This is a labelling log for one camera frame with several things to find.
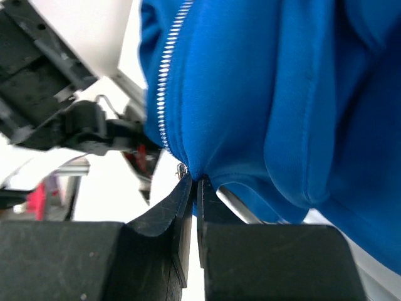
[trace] blue fabric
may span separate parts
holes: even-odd
[[[147,135],[181,0],[143,0]],[[320,210],[401,274],[401,1],[195,0],[167,82],[167,137],[265,221]]]

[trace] zipper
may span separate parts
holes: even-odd
[[[167,152],[172,154],[167,135],[167,124],[165,115],[165,102],[167,97],[167,80],[170,75],[171,61],[174,54],[174,48],[179,39],[179,34],[184,21],[191,9],[194,0],[185,0],[181,5],[178,13],[175,15],[174,22],[170,27],[167,41],[163,48],[162,59],[159,66],[159,75],[157,79],[157,118],[159,126],[159,134],[162,138],[163,146]]]

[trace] metal rod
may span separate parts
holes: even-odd
[[[86,159],[75,160],[59,168],[55,174],[60,177],[86,176],[89,173],[90,164]]]

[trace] black cable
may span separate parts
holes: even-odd
[[[118,119],[123,119],[123,115],[118,113],[117,110],[113,107],[112,102],[108,97],[104,94],[99,94],[95,97],[95,102],[99,103],[101,99],[104,99],[106,101],[107,106],[112,110],[113,114],[118,118]]]

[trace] black block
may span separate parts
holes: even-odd
[[[0,301],[179,301],[187,285],[192,179],[123,223],[0,223]]]
[[[208,224],[207,301],[366,300],[350,248],[329,226]]]

